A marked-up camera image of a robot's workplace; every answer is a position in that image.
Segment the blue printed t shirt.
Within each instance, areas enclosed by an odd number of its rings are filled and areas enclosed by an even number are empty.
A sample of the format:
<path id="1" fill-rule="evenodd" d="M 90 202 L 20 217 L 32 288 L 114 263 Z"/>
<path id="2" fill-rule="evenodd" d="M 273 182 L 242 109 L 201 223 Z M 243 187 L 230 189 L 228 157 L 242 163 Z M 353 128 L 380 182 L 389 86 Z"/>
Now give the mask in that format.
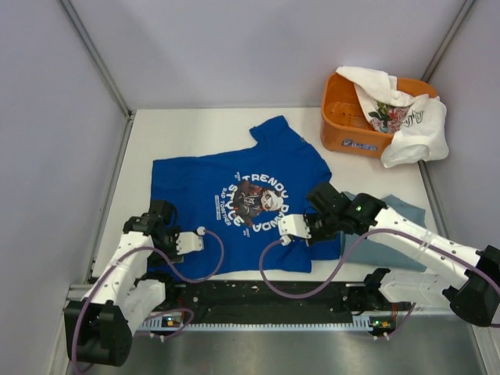
<path id="1" fill-rule="evenodd" d="M 182 229 L 205 227 L 218 236 L 176 265 L 187 278 L 257 270 L 262 250 L 279 238 L 279 219 L 311 213 L 306 195 L 332 178 L 324 159 L 284 116 L 249 133 L 256 141 L 251 148 L 152 164 L 151 197 L 177 208 Z"/>

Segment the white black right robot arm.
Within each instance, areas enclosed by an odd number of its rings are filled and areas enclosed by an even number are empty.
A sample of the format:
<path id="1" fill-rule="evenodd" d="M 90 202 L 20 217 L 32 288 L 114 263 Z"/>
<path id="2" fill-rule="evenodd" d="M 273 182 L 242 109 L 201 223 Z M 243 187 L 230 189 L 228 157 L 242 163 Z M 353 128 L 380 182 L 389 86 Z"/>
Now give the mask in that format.
<path id="1" fill-rule="evenodd" d="M 426 272 L 383 270 L 365 289 L 366 303 L 382 309 L 390 302 L 448 306 L 478 327 L 499 326 L 499 250 L 477 249 L 442 237 L 396 212 L 385 202 L 360 193 L 354 198 L 330 183 L 316 185 L 306 196 L 315 213 L 305 221 L 312 241 L 335 234 L 355 234 L 385 245 L 426 267 Z"/>

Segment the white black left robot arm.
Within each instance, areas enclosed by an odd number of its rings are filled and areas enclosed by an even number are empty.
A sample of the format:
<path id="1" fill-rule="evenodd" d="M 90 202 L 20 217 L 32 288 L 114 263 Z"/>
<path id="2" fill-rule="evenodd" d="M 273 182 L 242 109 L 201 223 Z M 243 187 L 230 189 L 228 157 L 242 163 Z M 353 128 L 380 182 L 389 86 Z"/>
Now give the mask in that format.
<path id="1" fill-rule="evenodd" d="M 68 303 L 64 324 L 73 365 L 122 366 L 136 330 L 149 313 L 156 306 L 166 310 L 175 305 L 176 289 L 145 274 L 154 250 L 177 256 L 176 218 L 173 204 L 151 201 L 147 212 L 125 222 L 112 258 L 89 291 Z"/>

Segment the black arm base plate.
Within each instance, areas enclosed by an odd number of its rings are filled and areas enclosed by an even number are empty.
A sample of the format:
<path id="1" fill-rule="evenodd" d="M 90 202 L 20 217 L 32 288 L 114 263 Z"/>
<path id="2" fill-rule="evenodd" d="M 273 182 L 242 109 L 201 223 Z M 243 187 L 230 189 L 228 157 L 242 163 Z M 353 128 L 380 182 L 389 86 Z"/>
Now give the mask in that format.
<path id="1" fill-rule="evenodd" d="M 389 302 L 373 285 L 332 282 L 306 299 L 285 298 L 262 281 L 209 280 L 201 284 L 171 282 L 157 308 L 189 308 L 193 324 L 350 323 L 353 316 L 382 313 L 391 318 L 409 310 L 409 302 Z"/>

